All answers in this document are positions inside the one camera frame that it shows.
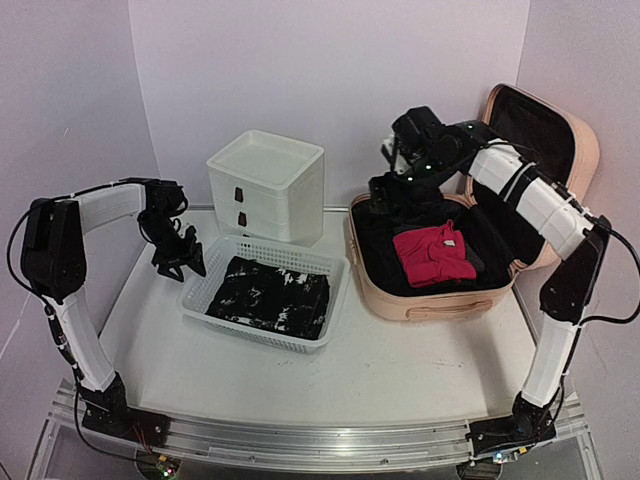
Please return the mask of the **beige hard-shell suitcase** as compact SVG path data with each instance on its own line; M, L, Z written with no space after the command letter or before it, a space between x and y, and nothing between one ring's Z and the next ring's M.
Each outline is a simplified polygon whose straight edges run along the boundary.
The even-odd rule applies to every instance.
M600 158L597 137L585 121L506 84L491 91L481 120L499 138L516 143L542 174L583 200ZM485 312L506 295L520 272L557 258L530 224L471 177L465 179L461 194L409 187L393 195L400 205L392 215L371 211L370 192L356 197L349 208L349 245L362 298L386 320ZM448 220L482 258L486 270L471 281L411 287L394 249L394 235Z

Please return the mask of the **red garment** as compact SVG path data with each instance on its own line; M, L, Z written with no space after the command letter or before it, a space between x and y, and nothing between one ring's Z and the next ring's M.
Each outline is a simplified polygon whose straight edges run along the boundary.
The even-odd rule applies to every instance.
M467 259L464 236L452 220L398 233L393 245L413 288L477 278L475 267Z

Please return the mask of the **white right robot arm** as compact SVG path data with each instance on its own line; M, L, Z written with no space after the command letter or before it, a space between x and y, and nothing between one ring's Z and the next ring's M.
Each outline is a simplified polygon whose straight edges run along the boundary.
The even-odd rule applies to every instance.
M526 221L559 263L539 292L544 322L521 391L508 416L470 424L476 456L504 456L555 434L567 376L608 247L610 224L538 166L540 153L479 120L443 124L427 106L396 119L381 153L387 180L437 188L455 173L492 191Z

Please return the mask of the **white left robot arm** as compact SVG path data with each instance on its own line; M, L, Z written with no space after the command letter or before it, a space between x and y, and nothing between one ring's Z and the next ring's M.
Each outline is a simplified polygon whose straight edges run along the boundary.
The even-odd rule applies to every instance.
M124 217L136 219L155 251L157 273L181 282L190 269L205 276L203 249L194 227L179 221L189 203L173 180L130 177L77 193L32 202L16 227L24 232L14 281L38 298L60 354L71 367L86 405L84 428L143 446L166 442L167 415L130 406L121 375L107 357L90 319L85 282L86 234Z

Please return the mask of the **white tall plastic bin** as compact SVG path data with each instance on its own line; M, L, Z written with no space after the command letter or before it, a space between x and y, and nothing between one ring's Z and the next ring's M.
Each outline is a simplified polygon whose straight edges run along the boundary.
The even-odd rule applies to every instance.
M227 231L307 247L323 235L321 146L248 130L206 165L217 221Z

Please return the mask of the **black clothes stack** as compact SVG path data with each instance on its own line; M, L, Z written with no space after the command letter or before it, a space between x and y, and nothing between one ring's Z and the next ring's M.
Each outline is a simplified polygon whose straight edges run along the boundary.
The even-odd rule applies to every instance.
M329 297L325 275L235 256L206 314L262 331L317 340L326 320Z

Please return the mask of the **white perforated plastic basket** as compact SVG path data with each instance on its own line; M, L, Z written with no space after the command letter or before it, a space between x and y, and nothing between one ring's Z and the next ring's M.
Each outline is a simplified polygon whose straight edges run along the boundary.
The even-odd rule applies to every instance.
M311 354L331 340L347 292L343 256L287 243L217 238L177 300L184 317L224 334Z

